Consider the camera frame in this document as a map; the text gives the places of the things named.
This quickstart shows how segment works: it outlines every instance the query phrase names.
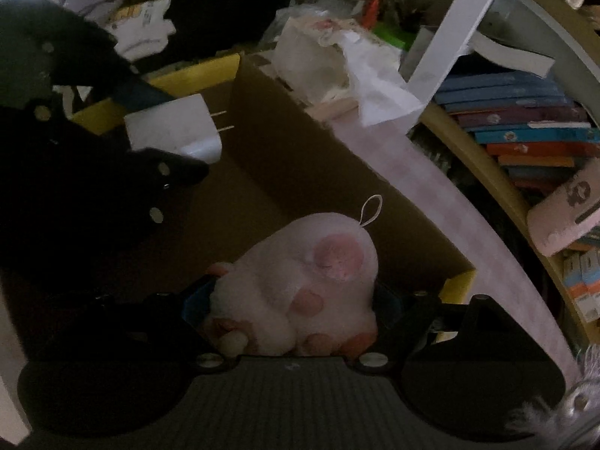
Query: gray mesh surface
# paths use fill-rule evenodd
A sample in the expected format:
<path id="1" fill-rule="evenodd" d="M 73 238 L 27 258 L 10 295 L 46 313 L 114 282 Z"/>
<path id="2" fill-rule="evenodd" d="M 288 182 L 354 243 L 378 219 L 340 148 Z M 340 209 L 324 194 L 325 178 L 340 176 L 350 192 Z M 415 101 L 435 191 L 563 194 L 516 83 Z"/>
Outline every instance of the gray mesh surface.
<path id="1" fill-rule="evenodd" d="M 473 443 L 413 415 L 389 380 L 358 374 L 340 358 L 242 359 L 232 371 L 202 375 L 163 418 L 106 439 L 35 431 L 25 449 L 406 449 L 521 450 L 532 440 Z"/>

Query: plush toy hanging loop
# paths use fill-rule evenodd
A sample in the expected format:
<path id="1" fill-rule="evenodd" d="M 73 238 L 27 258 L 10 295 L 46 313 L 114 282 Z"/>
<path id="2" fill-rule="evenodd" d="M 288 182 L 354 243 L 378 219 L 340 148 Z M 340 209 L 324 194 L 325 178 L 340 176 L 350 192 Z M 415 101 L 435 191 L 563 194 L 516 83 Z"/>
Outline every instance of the plush toy hanging loop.
<path id="1" fill-rule="evenodd" d="M 371 201 L 373 199 L 379 200 L 379 205 L 377 206 L 377 211 L 375 211 L 375 214 L 370 219 L 363 222 L 362 217 L 365 215 L 365 208 L 367 207 L 367 204 L 369 203 L 369 201 Z M 369 223 L 373 223 L 379 216 L 379 213 L 381 213 L 382 207 L 383 207 L 383 197 L 380 194 L 374 194 L 367 201 L 365 201 L 361 208 L 361 219 L 359 220 L 359 223 L 361 224 L 361 226 L 366 227 Z"/>

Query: white plush toy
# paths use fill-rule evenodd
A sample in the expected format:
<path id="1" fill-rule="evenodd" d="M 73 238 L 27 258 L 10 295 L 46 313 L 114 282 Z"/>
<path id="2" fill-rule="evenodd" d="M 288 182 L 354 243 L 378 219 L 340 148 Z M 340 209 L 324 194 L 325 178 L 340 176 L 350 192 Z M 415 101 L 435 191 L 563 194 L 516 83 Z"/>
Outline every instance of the white plush toy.
<path id="1" fill-rule="evenodd" d="M 228 357 L 354 358 L 377 337 L 377 252 L 360 223 L 342 214 L 302 217 L 209 272 L 222 277 L 203 330 Z"/>

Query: purple book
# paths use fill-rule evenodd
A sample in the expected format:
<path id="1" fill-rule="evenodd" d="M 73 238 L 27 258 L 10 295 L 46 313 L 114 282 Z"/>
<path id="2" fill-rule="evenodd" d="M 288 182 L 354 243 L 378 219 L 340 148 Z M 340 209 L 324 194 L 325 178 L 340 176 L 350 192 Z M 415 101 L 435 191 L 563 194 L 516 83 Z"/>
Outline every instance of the purple book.
<path id="1" fill-rule="evenodd" d="M 546 108 L 512 106 L 497 111 L 457 114 L 456 118 L 460 126 L 470 128 L 529 122 L 586 122 L 587 113 L 580 106 L 550 106 Z"/>

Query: book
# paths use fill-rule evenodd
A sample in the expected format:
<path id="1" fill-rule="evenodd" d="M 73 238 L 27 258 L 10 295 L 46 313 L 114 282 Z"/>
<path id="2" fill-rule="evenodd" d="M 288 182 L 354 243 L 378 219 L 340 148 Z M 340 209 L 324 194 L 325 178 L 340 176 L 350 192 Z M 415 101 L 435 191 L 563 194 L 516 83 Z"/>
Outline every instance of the book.
<path id="1" fill-rule="evenodd" d="M 499 165 L 537 165 L 542 167 L 580 167 L 574 157 L 530 157 L 528 155 L 501 155 Z"/>
<path id="2" fill-rule="evenodd" d="M 439 91 L 456 91 L 460 89 L 485 88 L 490 86 L 505 86 L 507 84 L 542 84 L 551 82 L 549 79 L 543 79 L 530 72 L 522 70 L 513 70 L 509 72 L 495 72 L 488 74 L 475 75 L 450 75 L 442 85 Z"/>
<path id="3" fill-rule="evenodd" d="M 524 130 L 542 128 L 591 128 L 592 125 L 585 121 L 531 121 L 530 123 L 515 123 L 512 125 L 481 125 L 464 127 L 466 132 L 497 132 L 501 130 Z"/>
<path id="4" fill-rule="evenodd" d="M 478 111 L 456 115 L 462 127 L 483 125 L 511 125 L 529 122 L 581 122 L 588 123 L 587 113 L 581 106 L 549 106 L 524 108 L 513 106 L 497 111 Z"/>
<path id="5" fill-rule="evenodd" d="M 470 88 L 456 91 L 438 91 L 435 101 L 439 105 L 466 101 L 481 101 L 502 98 L 536 98 L 547 96 L 564 96 L 562 89 L 554 83 L 491 86 L 487 88 Z"/>
<path id="6" fill-rule="evenodd" d="M 480 101 L 465 101 L 444 105 L 448 113 L 463 113 L 465 111 L 499 110 L 508 107 L 572 107 L 575 102 L 567 96 L 544 96 L 523 98 L 483 99 Z"/>
<path id="7" fill-rule="evenodd" d="M 528 142 L 487 144 L 487 153 L 496 155 L 529 155 L 534 157 L 600 157 L 600 144 L 588 142 Z"/>
<path id="8" fill-rule="evenodd" d="M 594 248 L 594 246 L 589 245 L 587 243 L 580 242 L 579 240 L 577 240 L 577 241 L 574 241 L 573 243 L 571 243 L 567 248 L 570 250 L 578 250 L 580 252 L 587 252 L 589 250 L 592 250 Z"/>
<path id="9" fill-rule="evenodd" d="M 577 172 L 571 167 L 542 167 L 536 165 L 511 165 L 505 168 L 508 177 L 514 179 L 546 180 L 562 184 Z"/>
<path id="10" fill-rule="evenodd" d="M 512 185 L 519 189 L 533 189 L 539 191 L 542 195 L 547 196 L 554 192 L 564 181 L 557 181 L 553 179 L 524 179 L 524 178 L 512 178 Z"/>
<path id="11" fill-rule="evenodd" d="M 584 245 L 591 245 L 593 247 L 600 247 L 600 237 L 598 235 L 586 234 L 579 238 L 577 242 L 583 243 Z"/>
<path id="12" fill-rule="evenodd" d="M 478 144 L 501 144 L 505 142 L 588 142 L 600 143 L 598 128 L 542 128 L 475 132 Z"/>

